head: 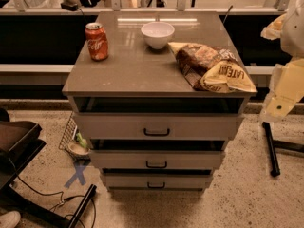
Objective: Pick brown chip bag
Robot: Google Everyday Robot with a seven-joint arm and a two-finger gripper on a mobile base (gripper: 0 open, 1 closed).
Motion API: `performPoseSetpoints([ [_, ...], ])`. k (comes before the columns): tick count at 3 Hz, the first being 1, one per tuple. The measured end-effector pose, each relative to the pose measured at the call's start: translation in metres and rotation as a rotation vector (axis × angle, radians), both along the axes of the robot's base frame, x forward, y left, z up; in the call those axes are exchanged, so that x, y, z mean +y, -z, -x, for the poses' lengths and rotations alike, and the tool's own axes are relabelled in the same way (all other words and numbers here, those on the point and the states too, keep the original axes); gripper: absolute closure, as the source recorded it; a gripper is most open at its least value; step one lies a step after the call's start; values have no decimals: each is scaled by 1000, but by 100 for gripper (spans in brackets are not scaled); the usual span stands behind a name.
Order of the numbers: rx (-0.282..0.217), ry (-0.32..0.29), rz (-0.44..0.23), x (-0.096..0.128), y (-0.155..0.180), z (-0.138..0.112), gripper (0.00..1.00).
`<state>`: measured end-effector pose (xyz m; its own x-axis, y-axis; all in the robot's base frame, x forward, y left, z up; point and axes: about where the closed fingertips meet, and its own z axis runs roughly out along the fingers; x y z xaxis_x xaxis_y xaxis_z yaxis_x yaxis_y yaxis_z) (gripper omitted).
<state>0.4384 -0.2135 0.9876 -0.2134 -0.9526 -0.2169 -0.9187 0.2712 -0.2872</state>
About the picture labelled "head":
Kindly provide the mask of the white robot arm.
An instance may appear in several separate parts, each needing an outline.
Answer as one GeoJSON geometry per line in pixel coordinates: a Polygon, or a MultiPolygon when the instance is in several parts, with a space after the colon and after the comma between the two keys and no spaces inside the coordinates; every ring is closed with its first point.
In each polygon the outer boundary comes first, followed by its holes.
{"type": "Polygon", "coordinates": [[[287,12],[263,29],[265,39],[280,39],[283,52],[292,56],[285,66],[275,65],[260,118],[280,121],[304,97],[304,0],[296,0],[287,12]]]}

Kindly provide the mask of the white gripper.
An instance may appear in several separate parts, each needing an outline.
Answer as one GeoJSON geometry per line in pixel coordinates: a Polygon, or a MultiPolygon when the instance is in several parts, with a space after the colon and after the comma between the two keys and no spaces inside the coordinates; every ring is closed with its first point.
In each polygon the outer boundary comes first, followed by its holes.
{"type": "Polygon", "coordinates": [[[285,66],[276,64],[260,119],[276,122],[286,117],[304,97],[304,59],[295,58],[285,66]]]}

